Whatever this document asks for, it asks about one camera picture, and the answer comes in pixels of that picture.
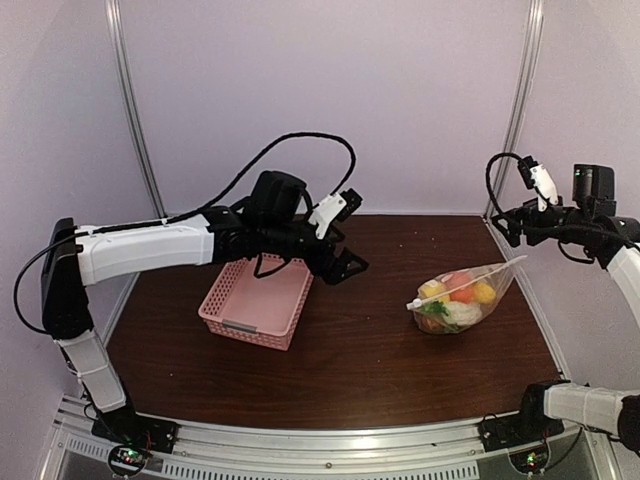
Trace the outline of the red apple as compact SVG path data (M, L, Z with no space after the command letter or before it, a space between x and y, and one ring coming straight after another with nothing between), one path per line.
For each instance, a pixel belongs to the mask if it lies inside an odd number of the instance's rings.
M445 284L449 290L455 290L465 287L474 280L474 276L470 271L457 271L450 274Z

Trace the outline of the orange pumpkin with leaf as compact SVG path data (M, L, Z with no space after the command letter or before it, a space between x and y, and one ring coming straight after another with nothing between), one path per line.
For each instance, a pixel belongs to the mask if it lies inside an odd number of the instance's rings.
M450 300L465 304L473 303L475 300L474 287L470 285L452 291L450 294Z

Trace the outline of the clear zip top bag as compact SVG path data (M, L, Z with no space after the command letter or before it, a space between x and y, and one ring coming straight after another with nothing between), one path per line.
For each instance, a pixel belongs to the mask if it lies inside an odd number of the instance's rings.
M492 314L526 255L509 261L446 272L420 285L405 305L424 333L462 333Z

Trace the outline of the yellow pear with leaf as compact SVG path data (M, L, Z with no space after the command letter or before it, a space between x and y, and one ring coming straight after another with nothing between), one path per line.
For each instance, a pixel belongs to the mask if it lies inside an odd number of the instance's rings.
M447 291L446 285L436 279L423 283L418 288L418 297L422 300L437 297Z

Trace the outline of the white wrinkled cabbage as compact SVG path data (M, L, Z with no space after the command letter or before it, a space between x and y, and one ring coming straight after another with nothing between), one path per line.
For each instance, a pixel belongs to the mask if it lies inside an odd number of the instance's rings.
M483 317L478 304L458 301L433 301L423 305L419 311L441 325L456 328L473 326Z

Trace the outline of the brown potato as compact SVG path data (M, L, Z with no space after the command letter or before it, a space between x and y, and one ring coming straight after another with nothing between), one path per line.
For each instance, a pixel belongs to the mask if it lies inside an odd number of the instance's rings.
M422 322L422 326L427 332L433 334L442 334L446 332L446 329L441 324L438 322L432 322L429 318Z

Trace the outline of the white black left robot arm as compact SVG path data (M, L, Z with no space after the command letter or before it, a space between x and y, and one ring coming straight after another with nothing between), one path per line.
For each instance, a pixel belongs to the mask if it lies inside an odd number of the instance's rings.
M144 424L95 332L87 287L123 275L183 265L256 263L257 279L294 260L328 285L364 272L368 263L348 249L336 223L362 204L348 189L312 204L304 181L280 171L260 174L251 194L230 207L212 204L183 216L104 227L59 220L43 262L42 325L88 391L97 416L123 444L137 442Z

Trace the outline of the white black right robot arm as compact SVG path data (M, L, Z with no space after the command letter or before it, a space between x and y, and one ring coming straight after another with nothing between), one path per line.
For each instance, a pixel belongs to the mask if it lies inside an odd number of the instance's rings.
M365 212L349 244L370 264L338 287L319 288L325 326L317 422L326 428L409 426L518 409L529 384L568 377L612 389L639 385L639 329L609 275L542 244L523 268L542 308L521 286L457 335L420 332L405 304L437 274L499 262L477 212L477 171L382 165L359 174Z

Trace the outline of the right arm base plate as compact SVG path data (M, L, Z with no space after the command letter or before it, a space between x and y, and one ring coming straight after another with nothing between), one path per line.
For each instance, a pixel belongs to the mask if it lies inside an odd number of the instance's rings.
M563 433L564 430L561 420L522 412L504 416L489 414L478 426L479 436L486 452L543 442L551 436Z

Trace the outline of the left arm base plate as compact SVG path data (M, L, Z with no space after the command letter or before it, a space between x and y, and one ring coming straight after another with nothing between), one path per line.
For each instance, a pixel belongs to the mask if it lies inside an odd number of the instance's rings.
M121 408L108 413L98 412L91 433L119 444L170 454L178 429L174 421L139 415L134 410Z

